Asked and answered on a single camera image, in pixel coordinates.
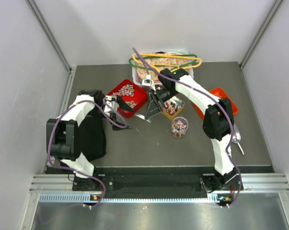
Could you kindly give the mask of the gold candy tin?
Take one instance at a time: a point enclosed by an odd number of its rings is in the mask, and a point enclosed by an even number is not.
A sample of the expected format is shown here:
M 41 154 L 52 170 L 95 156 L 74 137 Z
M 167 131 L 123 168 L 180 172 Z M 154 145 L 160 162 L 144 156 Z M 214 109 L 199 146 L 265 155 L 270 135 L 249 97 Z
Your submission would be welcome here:
M 181 100 L 168 100 L 165 103 L 162 115 L 164 115 L 169 120 L 176 118 L 184 109 L 185 103 Z

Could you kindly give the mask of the red candy tray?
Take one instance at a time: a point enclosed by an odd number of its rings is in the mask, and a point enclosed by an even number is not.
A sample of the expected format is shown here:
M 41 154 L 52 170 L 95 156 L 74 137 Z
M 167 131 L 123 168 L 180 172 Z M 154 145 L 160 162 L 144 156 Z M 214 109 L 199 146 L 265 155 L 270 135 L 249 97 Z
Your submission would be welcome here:
M 147 101 L 147 93 L 132 81 L 125 79 L 115 86 L 107 95 L 121 96 L 122 99 L 134 110 L 126 111 L 118 108 L 118 112 L 124 118 L 131 118 Z

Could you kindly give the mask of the clear glass jar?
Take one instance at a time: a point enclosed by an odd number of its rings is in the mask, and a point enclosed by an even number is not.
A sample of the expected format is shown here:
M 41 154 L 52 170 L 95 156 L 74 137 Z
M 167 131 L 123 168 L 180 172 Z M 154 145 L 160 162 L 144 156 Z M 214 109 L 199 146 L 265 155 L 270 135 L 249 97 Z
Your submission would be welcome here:
M 171 134 L 175 138 L 182 138 L 186 135 L 189 122 L 186 118 L 178 116 L 171 123 Z

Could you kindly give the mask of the silver metal scoop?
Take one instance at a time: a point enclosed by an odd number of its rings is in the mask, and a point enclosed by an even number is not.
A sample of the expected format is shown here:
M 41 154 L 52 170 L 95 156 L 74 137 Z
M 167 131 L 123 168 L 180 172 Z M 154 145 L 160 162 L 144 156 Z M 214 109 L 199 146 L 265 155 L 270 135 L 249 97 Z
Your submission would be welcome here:
M 238 148 L 240 149 L 241 154 L 244 155 L 244 151 L 240 145 L 240 141 L 242 137 L 236 124 L 233 125 L 233 130 L 234 130 L 234 136 L 232 138 L 232 142 L 237 144 Z

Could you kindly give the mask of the silver jar lid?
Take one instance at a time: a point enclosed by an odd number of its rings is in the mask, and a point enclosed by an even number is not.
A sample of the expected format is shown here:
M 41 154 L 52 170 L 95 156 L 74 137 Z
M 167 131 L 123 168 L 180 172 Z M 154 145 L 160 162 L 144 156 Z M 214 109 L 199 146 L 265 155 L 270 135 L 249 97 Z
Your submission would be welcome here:
M 146 119 L 144 115 L 141 115 L 141 114 L 138 114 L 138 113 L 135 113 L 135 116 L 148 122 L 148 123 L 151 123 L 151 120 L 150 119 Z

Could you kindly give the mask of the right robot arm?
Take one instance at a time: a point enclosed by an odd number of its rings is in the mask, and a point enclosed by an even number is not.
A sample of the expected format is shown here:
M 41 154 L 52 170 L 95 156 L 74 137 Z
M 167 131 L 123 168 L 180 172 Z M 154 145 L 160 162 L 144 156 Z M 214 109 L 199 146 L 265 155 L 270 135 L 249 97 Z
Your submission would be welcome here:
M 179 93 L 195 104 L 204 115 L 203 131 L 213 146 L 215 185 L 221 190 L 227 189 L 237 174 L 237 167 L 231 156 L 234 135 L 231 101 L 205 90 L 184 69 L 174 72 L 164 69 L 158 73 L 158 79 L 163 87 L 149 92 L 145 119 L 161 113 L 165 109 L 165 102 Z

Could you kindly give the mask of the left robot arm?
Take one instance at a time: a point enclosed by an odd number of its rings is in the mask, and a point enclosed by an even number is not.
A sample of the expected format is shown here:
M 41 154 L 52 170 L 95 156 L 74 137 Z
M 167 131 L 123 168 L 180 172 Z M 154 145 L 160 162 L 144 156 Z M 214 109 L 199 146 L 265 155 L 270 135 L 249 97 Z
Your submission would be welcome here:
M 134 111 L 118 94 L 81 90 L 62 115 L 47 121 L 48 157 L 59 160 L 63 169 L 72 169 L 74 191 L 92 191 L 101 185 L 92 161 L 106 154 L 103 118 L 109 120 L 114 131 L 130 128 L 117 121 L 119 109 Z

